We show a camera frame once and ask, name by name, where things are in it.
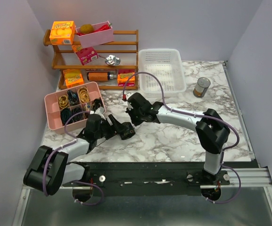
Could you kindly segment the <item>dark green nature-print tie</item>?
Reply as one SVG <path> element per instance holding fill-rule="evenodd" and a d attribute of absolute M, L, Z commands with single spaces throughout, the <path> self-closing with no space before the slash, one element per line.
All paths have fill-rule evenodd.
<path fill-rule="evenodd" d="M 119 132 L 120 138 L 122 140 L 127 140 L 136 134 L 134 127 L 130 122 L 122 123 L 122 129 Z"/>

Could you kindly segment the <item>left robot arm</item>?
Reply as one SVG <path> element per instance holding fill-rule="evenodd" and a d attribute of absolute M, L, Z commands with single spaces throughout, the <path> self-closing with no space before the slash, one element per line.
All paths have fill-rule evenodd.
<path fill-rule="evenodd" d="M 44 192 L 46 196 L 54 195 L 64 183 L 66 166 L 71 159 L 92 151 L 99 139 L 108 140 L 115 135 L 124 137 L 131 129 L 129 122 L 120 123 L 111 114 L 106 119 L 98 114 L 90 114 L 85 127 L 73 141 L 58 148 L 46 145 L 38 148 L 23 183 Z"/>

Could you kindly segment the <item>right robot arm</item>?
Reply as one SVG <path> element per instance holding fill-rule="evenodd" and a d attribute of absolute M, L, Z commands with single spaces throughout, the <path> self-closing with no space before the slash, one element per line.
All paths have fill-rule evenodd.
<path fill-rule="evenodd" d="M 151 104 L 142 94 L 136 92 L 123 101 L 128 106 L 126 113 L 132 124 L 138 126 L 143 122 L 172 124 L 190 129 L 197 133 L 200 144 L 205 150 L 205 163 L 200 181 L 203 184 L 214 184 L 219 179 L 221 161 L 223 160 L 223 146 L 228 140 L 230 129 L 221 122 L 221 117 L 213 109 L 203 113 L 191 113 L 186 110 L 169 110 L 164 103 Z"/>

